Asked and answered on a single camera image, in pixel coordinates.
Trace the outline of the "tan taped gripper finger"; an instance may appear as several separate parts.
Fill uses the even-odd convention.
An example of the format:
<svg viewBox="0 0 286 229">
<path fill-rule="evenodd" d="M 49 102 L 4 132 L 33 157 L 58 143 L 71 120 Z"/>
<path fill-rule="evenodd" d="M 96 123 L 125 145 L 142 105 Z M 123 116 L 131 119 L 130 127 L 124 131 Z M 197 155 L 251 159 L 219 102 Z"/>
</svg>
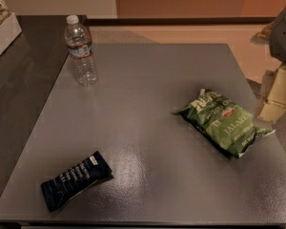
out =
<svg viewBox="0 0 286 229">
<path fill-rule="evenodd" d="M 269 122 L 278 121 L 286 113 L 286 62 L 275 71 L 263 75 L 257 116 Z"/>
</svg>

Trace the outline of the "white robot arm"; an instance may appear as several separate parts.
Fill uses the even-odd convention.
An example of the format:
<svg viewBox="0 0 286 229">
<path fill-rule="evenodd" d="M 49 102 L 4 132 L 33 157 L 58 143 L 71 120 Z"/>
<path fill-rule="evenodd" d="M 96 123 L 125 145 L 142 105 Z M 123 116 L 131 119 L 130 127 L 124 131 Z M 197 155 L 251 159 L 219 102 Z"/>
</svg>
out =
<svg viewBox="0 0 286 229">
<path fill-rule="evenodd" d="M 261 88 L 257 116 L 269 122 L 278 121 L 286 112 L 286 7 L 275 19 L 270 34 L 271 57 L 281 65 L 274 71 L 266 71 Z"/>
</svg>

